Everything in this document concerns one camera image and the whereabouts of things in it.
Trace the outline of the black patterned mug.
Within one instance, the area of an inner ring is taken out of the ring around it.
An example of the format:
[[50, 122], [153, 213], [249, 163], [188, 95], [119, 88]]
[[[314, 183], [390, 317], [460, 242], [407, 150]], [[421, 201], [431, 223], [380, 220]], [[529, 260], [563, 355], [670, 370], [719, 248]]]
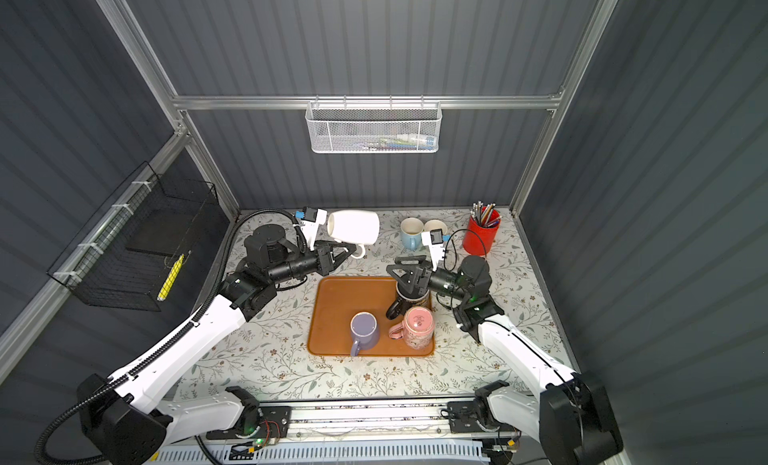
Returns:
[[430, 293], [425, 292], [419, 295], [417, 292], [407, 292], [396, 287], [396, 295], [392, 304], [387, 309], [385, 316], [388, 320], [396, 320], [404, 316], [406, 312], [413, 307], [423, 307], [432, 310]]

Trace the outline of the white mug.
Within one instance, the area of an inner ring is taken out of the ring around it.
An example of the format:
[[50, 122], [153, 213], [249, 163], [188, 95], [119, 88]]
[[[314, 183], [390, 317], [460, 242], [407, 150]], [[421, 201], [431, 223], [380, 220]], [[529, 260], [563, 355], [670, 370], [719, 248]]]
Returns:
[[365, 247], [375, 244], [379, 237], [380, 220], [373, 211], [339, 210], [328, 216], [327, 231], [338, 242], [355, 244], [357, 249], [352, 257], [362, 259]]

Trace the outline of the light blue mug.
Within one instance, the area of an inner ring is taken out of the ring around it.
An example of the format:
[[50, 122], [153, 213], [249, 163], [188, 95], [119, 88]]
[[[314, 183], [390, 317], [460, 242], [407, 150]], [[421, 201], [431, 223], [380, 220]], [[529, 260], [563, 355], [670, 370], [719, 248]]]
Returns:
[[415, 217], [407, 217], [400, 224], [400, 239], [403, 247], [409, 251], [419, 250], [422, 244], [421, 234], [424, 223]]

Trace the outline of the orange plastic tray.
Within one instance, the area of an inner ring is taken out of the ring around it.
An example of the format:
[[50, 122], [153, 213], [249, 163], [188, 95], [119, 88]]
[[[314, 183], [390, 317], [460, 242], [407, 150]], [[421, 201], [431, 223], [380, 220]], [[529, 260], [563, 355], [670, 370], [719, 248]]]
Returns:
[[396, 282], [385, 277], [327, 277], [319, 282], [307, 347], [317, 356], [347, 356], [353, 344], [350, 322], [359, 312], [372, 313], [379, 325], [380, 339], [366, 357], [426, 357], [434, 353], [435, 341], [414, 350], [403, 340], [388, 337], [395, 324], [386, 311], [395, 300]]

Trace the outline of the light green mug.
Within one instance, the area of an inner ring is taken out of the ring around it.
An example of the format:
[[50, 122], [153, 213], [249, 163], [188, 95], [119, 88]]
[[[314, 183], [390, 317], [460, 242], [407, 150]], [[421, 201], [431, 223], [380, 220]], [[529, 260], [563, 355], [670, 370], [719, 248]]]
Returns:
[[445, 235], [448, 233], [448, 226], [439, 219], [431, 219], [424, 223], [423, 230], [425, 232], [440, 230], [441, 233]]

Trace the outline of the purple mug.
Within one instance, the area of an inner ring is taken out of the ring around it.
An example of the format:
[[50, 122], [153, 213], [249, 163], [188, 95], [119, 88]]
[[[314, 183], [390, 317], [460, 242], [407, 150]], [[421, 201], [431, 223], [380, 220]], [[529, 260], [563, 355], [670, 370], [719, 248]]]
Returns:
[[355, 314], [350, 321], [351, 356], [372, 349], [379, 341], [380, 332], [376, 317], [367, 311]]

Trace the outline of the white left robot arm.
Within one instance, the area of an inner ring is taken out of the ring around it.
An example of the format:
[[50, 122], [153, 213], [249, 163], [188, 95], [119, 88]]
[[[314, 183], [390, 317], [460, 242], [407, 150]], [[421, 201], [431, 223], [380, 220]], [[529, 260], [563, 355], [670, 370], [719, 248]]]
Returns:
[[93, 374], [77, 390], [78, 401], [41, 433], [33, 455], [40, 464], [57, 464], [47, 445], [54, 432], [79, 416], [83, 434], [98, 449], [86, 464], [142, 464], [170, 441], [216, 428], [245, 429], [255, 424], [258, 402], [234, 386], [188, 409], [162, 403], [177, 380], [221, 339], [248, 323], [281, 292], [316, 273], [327, 276], [348, 258], [365, 254], [366, 238], [342, 231], [321, 209], [283, 211], [296, 234], [287, 240], [278, 224], [256, 228], [244, 240], [246, 256], [214, 287], [195, 313], [152, 348], [108, 377]]

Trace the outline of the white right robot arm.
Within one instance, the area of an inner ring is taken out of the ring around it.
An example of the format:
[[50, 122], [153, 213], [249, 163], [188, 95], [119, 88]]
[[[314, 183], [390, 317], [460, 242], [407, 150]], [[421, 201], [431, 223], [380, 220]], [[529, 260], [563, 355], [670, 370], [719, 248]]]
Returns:
[[475, 393], [477, 421], [510, 425], [535, 439], [552, 464], [601, 464], [620, 454], [623, 438], [605, 386], [591, 373], [558, 362], [526, 337], [490, 293], [490, 267], [468, 256], [449, 271], [425, 256], [398, 257], [386, 268], [401, 290], [454, 300], [458, 328], [500, 358], [526, 385], [528, 395], [497, 381]]

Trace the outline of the pink patterned mug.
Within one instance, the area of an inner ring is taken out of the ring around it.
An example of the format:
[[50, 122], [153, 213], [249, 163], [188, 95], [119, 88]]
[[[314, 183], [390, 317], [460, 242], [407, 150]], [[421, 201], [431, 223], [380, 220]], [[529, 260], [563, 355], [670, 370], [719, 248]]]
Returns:
[[404, 315], [404, 318], [393, 325], [388, 331], [388, 337], [394, 340], [403, 340], [414, 350], [421, 350], [431, 343], [435, 328], [432, 312], [425, 307], [412, 307]]

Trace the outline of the red pen holder cup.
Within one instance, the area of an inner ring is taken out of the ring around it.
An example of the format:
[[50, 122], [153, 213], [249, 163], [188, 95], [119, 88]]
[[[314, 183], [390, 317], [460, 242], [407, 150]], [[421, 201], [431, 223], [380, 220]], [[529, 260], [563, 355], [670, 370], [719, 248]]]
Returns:
[[501, 214], [497, 210], [490, 212], [487, 223], [478, 222], [475, 215], [471, 214], [462, 247], [470, 255], [486, 255], [491, 251], [500, 225]]

